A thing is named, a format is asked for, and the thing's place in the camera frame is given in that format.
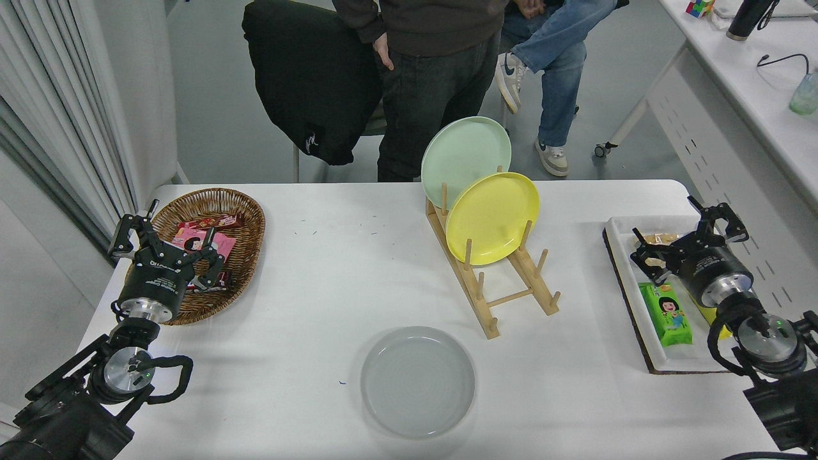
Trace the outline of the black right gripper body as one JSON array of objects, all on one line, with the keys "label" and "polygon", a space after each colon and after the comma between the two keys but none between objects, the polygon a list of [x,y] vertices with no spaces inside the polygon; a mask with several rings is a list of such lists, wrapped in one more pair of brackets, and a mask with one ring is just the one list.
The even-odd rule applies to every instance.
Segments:
[{"label": "black right gripper body", "polygon": [[669,254],[668,269],[693,297],[728,297],[745,292],[745,265],[727,247],[678,250]]}]

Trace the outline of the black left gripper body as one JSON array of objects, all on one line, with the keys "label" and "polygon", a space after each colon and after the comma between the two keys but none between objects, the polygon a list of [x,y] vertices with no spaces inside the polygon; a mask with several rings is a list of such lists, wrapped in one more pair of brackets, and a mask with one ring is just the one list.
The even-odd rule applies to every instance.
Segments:
[{"label": "black left gripper body", "polygon": [[145,300],[178,309],[187,284],[188,267],[178,266],[176,258],[157,262],[148,254],[137,254],[120,294],[120,308],[131,309],[138,300]]}]

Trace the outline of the standing person's hand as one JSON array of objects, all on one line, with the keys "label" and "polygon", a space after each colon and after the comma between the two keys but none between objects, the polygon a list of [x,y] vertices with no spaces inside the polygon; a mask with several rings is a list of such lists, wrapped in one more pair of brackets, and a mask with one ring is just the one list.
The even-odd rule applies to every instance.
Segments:
[{"label": "standing person's hand", "polygon": [[394,64],[389,55],[389,44],[388,44],[388,35],[386,33],[381,34],[376,40],[372,43],[372,49],[380,58],[381,64],[385,67],[388,71],[394,70]]}]

